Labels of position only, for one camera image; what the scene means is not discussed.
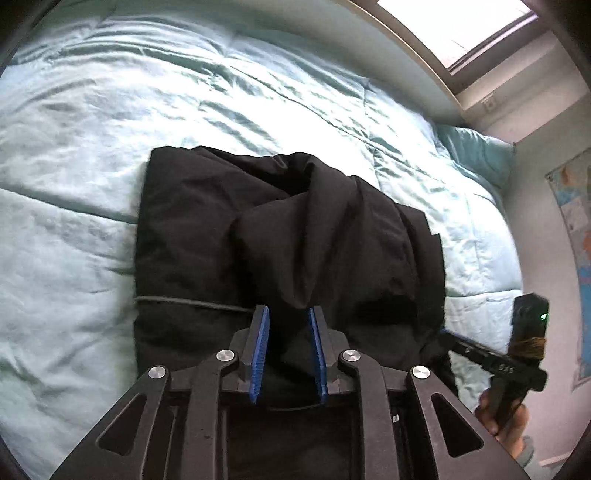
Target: wall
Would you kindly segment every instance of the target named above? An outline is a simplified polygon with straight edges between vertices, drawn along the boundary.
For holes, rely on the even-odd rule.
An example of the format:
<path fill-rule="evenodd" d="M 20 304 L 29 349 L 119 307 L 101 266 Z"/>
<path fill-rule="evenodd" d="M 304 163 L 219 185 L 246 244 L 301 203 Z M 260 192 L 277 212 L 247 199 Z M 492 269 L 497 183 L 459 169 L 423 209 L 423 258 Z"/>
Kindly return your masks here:
<path fill-rule="evenodd" d="M 558 39 L 547 32 L 458 94 L 478 131 L 519 142 L 589 93 Z"/>
<path fill-rule="evenodd" d="M 568 454 L 591 419 L 591 382 L 573 391 L 577 371 L 581 312 L 569 237 L 544 175 L 591 147 L 591 96 L 587 94 L 517 143 L 517 167 L 506 196 L 524 291 L 550 299 L 548 345 L 542 368 L 549 380 L 542 393 L 530 393 L 531 421 L 540 459 Z"/>

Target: poster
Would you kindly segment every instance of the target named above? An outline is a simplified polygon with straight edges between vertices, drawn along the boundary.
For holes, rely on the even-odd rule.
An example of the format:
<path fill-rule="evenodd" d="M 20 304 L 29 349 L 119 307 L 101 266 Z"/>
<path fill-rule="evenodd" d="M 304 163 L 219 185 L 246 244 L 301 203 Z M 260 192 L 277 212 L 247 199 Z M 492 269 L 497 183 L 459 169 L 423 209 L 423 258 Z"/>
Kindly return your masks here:
<path fill-rule="evenodd" d="M 546 175 L 560 207 L 579 278 L 582 325 L 576 385 L 591 379 L 591 149 Z"/>

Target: light blue comforter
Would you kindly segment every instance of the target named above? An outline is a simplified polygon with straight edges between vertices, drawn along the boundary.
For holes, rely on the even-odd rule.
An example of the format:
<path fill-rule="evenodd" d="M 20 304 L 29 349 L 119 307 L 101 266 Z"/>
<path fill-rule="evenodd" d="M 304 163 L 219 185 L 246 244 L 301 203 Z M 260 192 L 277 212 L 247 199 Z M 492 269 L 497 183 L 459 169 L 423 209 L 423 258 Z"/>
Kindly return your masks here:
<path fill-rule="evenodd" d="M 423 210 L 447 326 L 508 341 L 512 146 L 436 127 L 346 55 L 214 4 L 64 0 L 0 78 L 0 432 L 35 480 L 135 378 L 135 221 L 155 147 L 304 151 Z M 453 369 L 474 407 L 487 376 Z"/>

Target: hand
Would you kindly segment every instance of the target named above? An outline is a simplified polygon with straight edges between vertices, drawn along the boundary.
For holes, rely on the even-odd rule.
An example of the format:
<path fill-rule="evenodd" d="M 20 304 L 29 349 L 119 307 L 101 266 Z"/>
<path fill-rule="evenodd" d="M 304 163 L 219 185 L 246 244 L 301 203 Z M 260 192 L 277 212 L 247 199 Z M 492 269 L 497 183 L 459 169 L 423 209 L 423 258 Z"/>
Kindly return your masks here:
<path fill-rule="evenodd" d="M 513 418 L 510 419 L 507 425 L 505 425 L 505 428 L 499 432 L 499 426 L 495 422 L 489 409 L 489 392 L 489 390 L 485 390 L 480 396 L 480 402 L 474 415 L 476 415 L 476 418 L 480 420 L 480 423 L 484 425 L 491 435 L 494 435 L 501 445 L 505 447 L 505 450 L 507 450 L 513 458 L 517 458 L 524 448 L 522 435 L 525 430 L 525 425 L 527 425 L 527 422 L 530 419 L 530 414 L 525 405 L 519 405 Z"/>

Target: light blue pillow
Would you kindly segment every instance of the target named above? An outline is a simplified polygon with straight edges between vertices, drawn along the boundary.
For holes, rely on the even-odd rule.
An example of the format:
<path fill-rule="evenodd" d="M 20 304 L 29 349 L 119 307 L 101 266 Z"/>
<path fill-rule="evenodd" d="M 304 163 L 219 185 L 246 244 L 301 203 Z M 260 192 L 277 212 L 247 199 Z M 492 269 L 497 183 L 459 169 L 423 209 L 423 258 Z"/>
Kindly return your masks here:
<path fill-rule="evenodd" d="M 501 197 L 515 164 L 515 145 L 449 125 L 437 125 L 437 135 L 458 170 L 486 188 L 501 208 Z"/>

